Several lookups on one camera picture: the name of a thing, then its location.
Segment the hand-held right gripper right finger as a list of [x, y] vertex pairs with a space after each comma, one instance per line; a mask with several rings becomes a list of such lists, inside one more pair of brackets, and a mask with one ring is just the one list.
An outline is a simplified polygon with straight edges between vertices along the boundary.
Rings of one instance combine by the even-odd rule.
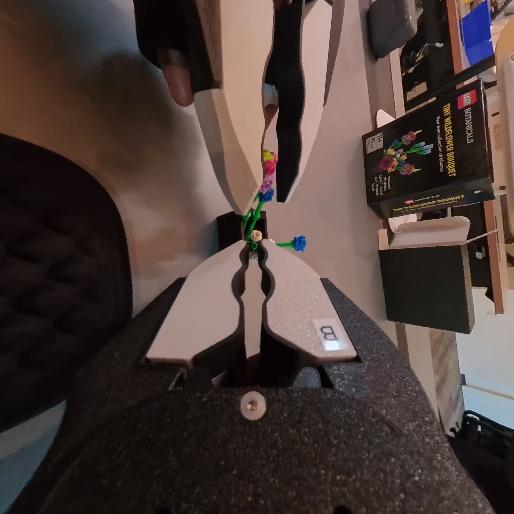
[[320, 275], [275, 242], [261, 241], [264, 330], [302, 364], [355, 360], [356, 350]]

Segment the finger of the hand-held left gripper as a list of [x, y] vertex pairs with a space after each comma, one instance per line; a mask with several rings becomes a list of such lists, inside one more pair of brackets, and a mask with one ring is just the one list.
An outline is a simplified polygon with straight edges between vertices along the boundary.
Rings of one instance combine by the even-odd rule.
[[243, 215], [261, 186], [262, 84], [273, 44], [273, 1], [194, 1], [194, 109], [216, 180]]
[[262, 87], [276, 121], [276, 201], [290, 201], [318, 135], [341, 38], [344, 1], [273, 1], [273, 45]]

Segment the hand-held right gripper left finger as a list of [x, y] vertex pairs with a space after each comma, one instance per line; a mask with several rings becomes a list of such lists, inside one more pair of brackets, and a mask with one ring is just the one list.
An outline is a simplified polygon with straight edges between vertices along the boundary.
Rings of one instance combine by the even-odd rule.
[[220, 354], [234, 355], [243, 340], [247, 243], [237, 241], [185, 279], [146, 358], [193, 367]]

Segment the multicoloured brick flower stem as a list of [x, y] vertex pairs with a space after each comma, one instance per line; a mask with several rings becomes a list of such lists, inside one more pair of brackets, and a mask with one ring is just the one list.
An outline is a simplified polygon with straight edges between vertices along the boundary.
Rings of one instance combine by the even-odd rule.
[[243, 228], [243, 237], [246, 242], [252, 241], [250, 234], [254, 230], [257, 220], [261, 218], [261, 209], [264, 204], [272, 201], [273, 194], [275, 194], [273, 184], [276, 180], [276, 167], [277, 167], [279, 158], [275, 152], [264, 150], [262, 159], [264, 159], [262, 184], [254, 200], [252, 201], [247, 214], [242, 216], [242, 222], [243, 222], [242, 228]]

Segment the colourful LEGO flower model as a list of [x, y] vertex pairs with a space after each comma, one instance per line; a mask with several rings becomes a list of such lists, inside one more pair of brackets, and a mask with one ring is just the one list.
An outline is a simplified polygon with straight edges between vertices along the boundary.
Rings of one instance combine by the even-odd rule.
[[[252, 246], [253, 243], [252, 239], [250, 239], [250, 243], [247, 243], [246, 241], [246, 230], [250, 228], [252, 222], [253, 222], [252, 216], [245, 223], [243, 216], [233, 211], [218, 216], [216, 228], [218, 228], [219, 253], [211, 257], [208, 261], [216, 267], [226, 267], [226, 268], [233, 267], [237, 269], [242, 265], [242, 261], [260, 262], [260, 257], [257, 257], [257, 260], [252, 260], [252, 257], [246, 257], [247, 254], [246, 250], [249, 250], [247, 245]], [[252, 230], [258, 230], [262, 234], [262, 239], [269, 239], [268, 230], [267, 230], [267, 212], [265, 211], [260, 214], [260, 219], [256, 222]], [[307, 242], [306, 242], [305, 235], [299, 235], [286, 243], [276, 243], [276, 245], [283, 249], [290, 248], [290, 249], [294, 249], [295, 252], [305, 252]]]

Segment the white desk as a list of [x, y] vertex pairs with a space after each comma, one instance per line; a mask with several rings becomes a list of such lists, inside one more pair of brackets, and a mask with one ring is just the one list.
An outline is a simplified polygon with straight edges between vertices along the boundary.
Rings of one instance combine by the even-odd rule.
[[[292, 199], [267, 208], [272, 235], [307, 257], [356, 359], [302, 364], [243, 305], [237, 354], [193, 367], [146, 354], [197, 256], [73, 375], [56, 439], [8, 513], [472, 513], [481, 492], [441, 431], [408, 360], [337, 286], [383, 298], [378, 222], [364, 214], [360, 141], [336, 59], [333, 93]], [[227, 203], [197, 113], [171, 106], [137, 45], [135, 1], [1, 1], [1, 135], [88, 171], [114, 200], [135, 272], [211, 250], [204, 203]], [[245, 273], [245, 291], [250, 286]]]

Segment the person's left hand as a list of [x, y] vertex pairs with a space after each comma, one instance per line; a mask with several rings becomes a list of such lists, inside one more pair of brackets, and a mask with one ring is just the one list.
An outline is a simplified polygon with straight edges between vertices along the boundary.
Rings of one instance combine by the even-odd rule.
[[194, 94], [192, 91], [186, 53], [177, 49], [159, 49], [158, 63], [173, 101], [182, 107], [190, 106], [194, 101]]

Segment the grey pouch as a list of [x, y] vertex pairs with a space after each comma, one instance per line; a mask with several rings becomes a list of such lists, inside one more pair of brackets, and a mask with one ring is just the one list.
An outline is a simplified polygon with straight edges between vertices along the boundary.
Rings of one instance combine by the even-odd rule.
[[415, 0], [377, 0], [367, 11], [370, 50], [383, 59], [417, 33]]

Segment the open plain black box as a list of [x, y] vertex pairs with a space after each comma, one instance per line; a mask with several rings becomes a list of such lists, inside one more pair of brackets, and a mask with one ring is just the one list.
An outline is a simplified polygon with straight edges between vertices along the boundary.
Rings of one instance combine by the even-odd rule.
[[475, 326], [465, 216], [409, 220], [378, 231], [386, 318], [469, 335]]

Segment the black flower-print product box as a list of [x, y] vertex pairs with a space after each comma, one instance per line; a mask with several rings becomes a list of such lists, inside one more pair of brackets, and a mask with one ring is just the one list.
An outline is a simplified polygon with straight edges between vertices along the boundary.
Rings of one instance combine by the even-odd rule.
[[495, 199], [481, 80], [363, 135], [366, 199], [381, 219]]

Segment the blue storage bin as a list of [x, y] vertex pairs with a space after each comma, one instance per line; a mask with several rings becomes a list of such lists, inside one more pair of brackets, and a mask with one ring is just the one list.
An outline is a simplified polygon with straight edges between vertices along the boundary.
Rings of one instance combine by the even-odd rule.
[[485, 0], [479, 3], [461, 20], [464, 48], [469, 65], [494, 56], [491, 25], [491, 11]]

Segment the black bag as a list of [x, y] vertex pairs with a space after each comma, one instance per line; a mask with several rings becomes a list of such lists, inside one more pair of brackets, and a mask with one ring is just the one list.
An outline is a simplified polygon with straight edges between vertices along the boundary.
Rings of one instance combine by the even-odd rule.
[[477, 412], [465, 411], [458, 432], [466, 464], [495, 513], [514, 513], [514, 431]]

